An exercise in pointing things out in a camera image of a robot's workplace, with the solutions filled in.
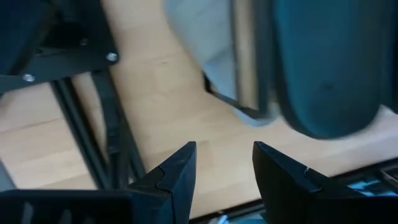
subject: screw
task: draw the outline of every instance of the screw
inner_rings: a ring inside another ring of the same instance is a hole
[[[86,46],[87,43],[88,43],[88,39],[87,38],[83,38],[83,39],[80,40],[80,45],[82,45],[82,46]]]
[[[31,74],[25,74],[22,78],[27,82],[33,82],[35,80],[35,77]]]
[[[111,62],[115,62],[118,59],[118,55],[115,53],[109,53],[107,54],[106,59],[108,59]]]

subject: wooden floor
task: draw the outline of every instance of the wooden floor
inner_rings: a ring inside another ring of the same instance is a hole
[[[119,47],[114,80],[147,170],[187,141],[198,143],[192,217],[259,198],[251,162],[264,141],[326,175],[398,156],[398,116],[382,110],[371,128],[339,141],[316,141],[282,119],[245,126],[202,89],[199,68],[169,30],[164,0],[103,0]],[[75,78],[98,139],[99,102],[86,75]],[[0,158],[20,188],[92,189],[93,183],[48,84],[0,102]]]

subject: dark teal object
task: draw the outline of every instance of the dark teal object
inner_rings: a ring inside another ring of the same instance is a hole
[[[275,86],[287,122],[317,139],[369,125],[391,97],[395,1],[271,2]]]

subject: black metal frame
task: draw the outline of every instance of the black metal frame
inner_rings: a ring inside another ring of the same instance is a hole
[[[49,82],[97,188],[125,189],[129,180],[136,181],[146,172],[109,72],[119,56],[101,2],[43,4],[50,6],[44,9],[53,17],[42,18],[50,22],[31,33],[35,41],[22,53],[23,63],[18,60],[12,73],[0,74],[0,96]],[[91,72],[101,102],[108,159],[101,153],[72,83],[71,77],[83,72]]]

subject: gray fabric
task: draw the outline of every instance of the gray fabric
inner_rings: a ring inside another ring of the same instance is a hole
[[[206,73],[218,93],[236,100],[236,62],[230,21],[231,0],[166,0],[169,24],[197,64]],[[274,120],[272,116],[254,120],[241,111],[234,112],[246,124],[262,126]]]

